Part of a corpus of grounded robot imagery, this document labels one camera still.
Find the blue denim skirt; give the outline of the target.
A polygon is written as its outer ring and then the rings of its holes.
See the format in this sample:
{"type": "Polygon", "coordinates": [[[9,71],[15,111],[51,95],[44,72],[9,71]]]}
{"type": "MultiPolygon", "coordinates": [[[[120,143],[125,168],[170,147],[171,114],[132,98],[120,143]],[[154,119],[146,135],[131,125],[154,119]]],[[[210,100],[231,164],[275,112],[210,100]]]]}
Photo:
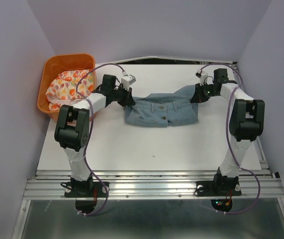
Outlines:
{"type": "Polygon", "coordinates": [[[190,100],[195,86],[174,93],[152,93],[134,97],[135,105],[124,109],[125,123],[142,127],[184,126],[198,122],[198,104],[190,100]]]}

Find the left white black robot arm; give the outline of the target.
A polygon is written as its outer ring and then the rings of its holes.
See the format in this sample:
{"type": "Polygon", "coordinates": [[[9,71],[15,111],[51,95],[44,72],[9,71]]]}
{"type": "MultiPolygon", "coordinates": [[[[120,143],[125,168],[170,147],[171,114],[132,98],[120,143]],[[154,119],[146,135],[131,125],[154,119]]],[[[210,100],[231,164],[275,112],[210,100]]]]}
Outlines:
{"type": "Polygon", "coordinates": [[[123,73],[118,85],[116,81],[116,76],[105,74],[102,83],[89,96],[73,106],[60,108],[54,139],[64,149],[71,168],[70,181],[61,183],[66,198],[92,197],[97,193],[95,176],[86,159],[94,114],[112,102],[123,107],[135,105],[131,88],[135,76],[123,73]]]}

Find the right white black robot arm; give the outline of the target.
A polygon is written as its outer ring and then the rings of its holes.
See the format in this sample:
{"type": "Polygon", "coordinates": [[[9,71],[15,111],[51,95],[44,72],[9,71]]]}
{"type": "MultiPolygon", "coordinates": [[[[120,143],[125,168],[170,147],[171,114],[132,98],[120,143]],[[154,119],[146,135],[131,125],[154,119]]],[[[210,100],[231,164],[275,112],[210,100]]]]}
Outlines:
{"type": "Polygon", "coordinates": [[[216,96],[228,101],[225,129],[228,150],[213,180],[197,181],[194,194],[199,197],[230,193],[240,196],[239,172],[248,148],[264,130],[265,102],[248,96],[239,83],[229,79],[225,68],[214,70],[211,84],[203,69],[199,69],[196,76],[200,82],[195,86],[191,103],[204,103],[216,96]]]}

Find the floral orange white skirt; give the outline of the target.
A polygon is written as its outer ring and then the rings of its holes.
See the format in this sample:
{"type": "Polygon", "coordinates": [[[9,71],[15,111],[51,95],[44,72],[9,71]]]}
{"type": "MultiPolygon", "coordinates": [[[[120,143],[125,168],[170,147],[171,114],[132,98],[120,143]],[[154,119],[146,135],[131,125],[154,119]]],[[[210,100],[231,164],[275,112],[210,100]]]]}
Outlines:
{"type": "Polygon", "coordinates": [[[45,92],[50,111],[57,111],[62,105],[74,105],[94,90],[94,73],[88,74],[77,87],[78,82],[90,69],[64,71],[50,83],[45,92]]]}

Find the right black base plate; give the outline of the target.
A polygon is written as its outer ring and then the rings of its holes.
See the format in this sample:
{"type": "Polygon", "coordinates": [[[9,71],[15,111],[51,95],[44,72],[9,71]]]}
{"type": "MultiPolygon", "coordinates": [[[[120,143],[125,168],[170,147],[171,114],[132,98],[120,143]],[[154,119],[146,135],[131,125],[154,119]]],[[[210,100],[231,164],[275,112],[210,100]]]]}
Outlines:
{"type": "Polygon", "coordinates": [[[231,184],[215,184],[213,181],[196,181],[194,195],[198,197],[241,196],[241,190],[236,191],[231,184]]]}

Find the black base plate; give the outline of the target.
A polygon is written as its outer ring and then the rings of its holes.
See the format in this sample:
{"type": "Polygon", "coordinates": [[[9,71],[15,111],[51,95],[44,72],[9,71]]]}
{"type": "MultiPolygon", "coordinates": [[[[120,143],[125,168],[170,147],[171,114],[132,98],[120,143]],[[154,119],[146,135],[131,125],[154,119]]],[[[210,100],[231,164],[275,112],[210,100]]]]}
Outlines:
{"type": "Polygon", "coordinates": [[[100,182],[63,182],[60,184],[64,188],[65,198],[105,198],[107,191],[100,182]]]}
{"type": "Polygon", "coordinates": [[[236,191],[231,184],[215,184],[213,181],[196,181],[194,195],[198,197],[241,196],[241,190],[236,191]]]}

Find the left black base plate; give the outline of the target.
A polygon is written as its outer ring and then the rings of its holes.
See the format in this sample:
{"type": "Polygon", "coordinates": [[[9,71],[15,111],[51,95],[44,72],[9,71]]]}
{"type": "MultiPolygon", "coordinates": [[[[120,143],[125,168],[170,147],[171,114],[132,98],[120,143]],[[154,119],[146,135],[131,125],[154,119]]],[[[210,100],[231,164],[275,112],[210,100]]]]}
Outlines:
{"type": "Polygon", "coordinates": [[[63,182],[60,184],[64,188],[65,198],[105,198],[107,191],[100,182],[63,182]]]}

